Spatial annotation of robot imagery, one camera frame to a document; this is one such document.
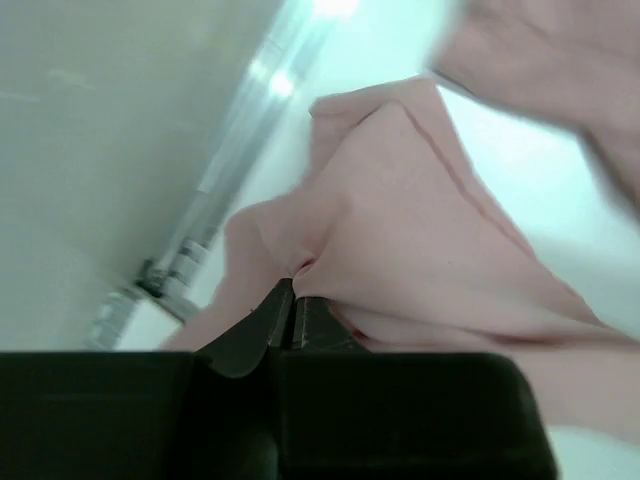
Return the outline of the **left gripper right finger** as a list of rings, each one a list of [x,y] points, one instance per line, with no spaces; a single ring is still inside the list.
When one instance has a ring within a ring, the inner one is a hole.
[[[532,390],[488,353],[373,353],[320,298],[282,355],[286,479],[554,479]]]

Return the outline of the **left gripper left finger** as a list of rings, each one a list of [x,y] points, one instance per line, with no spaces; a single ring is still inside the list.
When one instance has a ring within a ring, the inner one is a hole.
[[[276,479],[263,367],[294,305],[279,281],[197,352],[5,352],[5,479]]]

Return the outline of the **pink trousers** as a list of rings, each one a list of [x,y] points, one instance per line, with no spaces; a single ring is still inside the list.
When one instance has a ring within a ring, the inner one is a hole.
[[[639,221],[639,5],[474,1],[438,74],[513,113],[577,129]],[[233,215],[212,302],[168,341],[195,351],[282,279],[378,351],[510,357],[544,419],[639,439],[639,343],[537,257],[477,177],[425,77],[323,97],[290,192]]]

